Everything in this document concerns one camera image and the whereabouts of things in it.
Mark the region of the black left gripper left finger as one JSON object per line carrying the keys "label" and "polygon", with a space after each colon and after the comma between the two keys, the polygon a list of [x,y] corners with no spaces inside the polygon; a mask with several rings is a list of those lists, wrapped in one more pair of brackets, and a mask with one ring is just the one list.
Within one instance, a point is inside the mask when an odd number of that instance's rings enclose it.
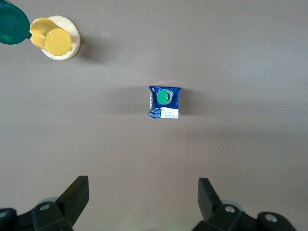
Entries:
{"label": "black left gripper left finger", "polygon": [[89,196],[89,178],[77,177],[56,201],[43,202],[32,210],[34,230],[72,231]]}

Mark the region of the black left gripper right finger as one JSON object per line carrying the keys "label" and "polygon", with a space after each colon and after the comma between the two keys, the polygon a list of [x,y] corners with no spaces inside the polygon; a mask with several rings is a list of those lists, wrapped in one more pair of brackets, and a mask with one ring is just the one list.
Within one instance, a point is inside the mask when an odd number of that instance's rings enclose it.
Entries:
{"label": "black left gripper right finger", "polygon": [[232,204],[224,204],[208,178],[198,181],[198,205],[203,217],[194,231],[237,231],[242,212]]}

